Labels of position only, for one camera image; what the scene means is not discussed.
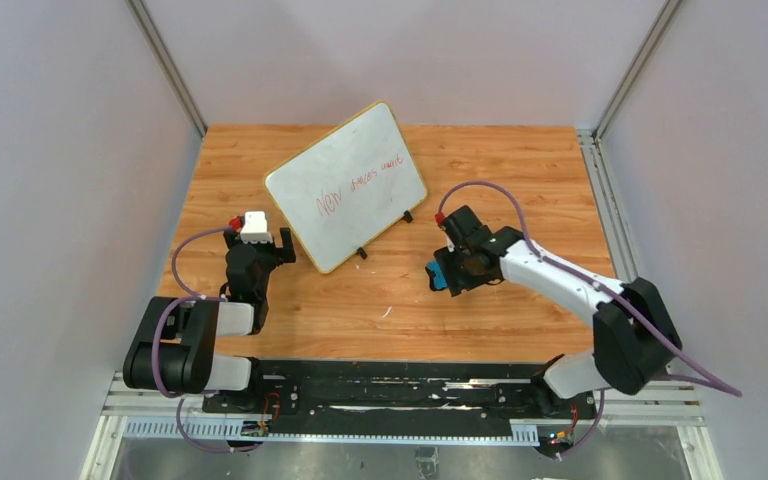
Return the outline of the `yellow framed whiteboard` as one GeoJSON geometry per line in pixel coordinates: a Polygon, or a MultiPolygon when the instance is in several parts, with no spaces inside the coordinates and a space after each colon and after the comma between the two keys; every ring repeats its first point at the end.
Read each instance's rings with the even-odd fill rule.
{"type": "Polygon", "coordinates": [[[264,186],[317,271],[327,274],[428,195],[388,103],[378,101],[270,170],[264,186]]]}

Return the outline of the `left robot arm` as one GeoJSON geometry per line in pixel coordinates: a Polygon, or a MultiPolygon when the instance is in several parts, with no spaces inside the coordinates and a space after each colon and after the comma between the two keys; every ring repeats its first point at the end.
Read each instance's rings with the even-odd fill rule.
{"type": "Polygon", "coordinates": [[[296,260],[292,231],[280,228],[278,240],[267,228],[227,226],[217,231],[227,246],[225,283],[215,296],[181,283],[185,296],[155,296],[148,302],[122,367],[127,387],[167,398],[262,391],[261,362],[220,354],[216,342],[261,332],[269,310],[270,276],[296,260]]]}

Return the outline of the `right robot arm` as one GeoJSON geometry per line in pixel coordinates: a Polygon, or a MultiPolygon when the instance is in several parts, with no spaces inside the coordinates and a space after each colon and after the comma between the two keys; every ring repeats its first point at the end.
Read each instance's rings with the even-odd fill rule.
{"type": "Polygon", "coordinates": [[[532,379],[542,396],[569,399],[612,388],[637,394],[682,348],[663,299],[651,282],[605,277],[541,248],[512,227],[492,232],[468,206],[435,220],[447,237],[426,271],[434,291],[464,291],[497,282],[531,289],[577,316],[593,348],[560,355],[532,379]]]}

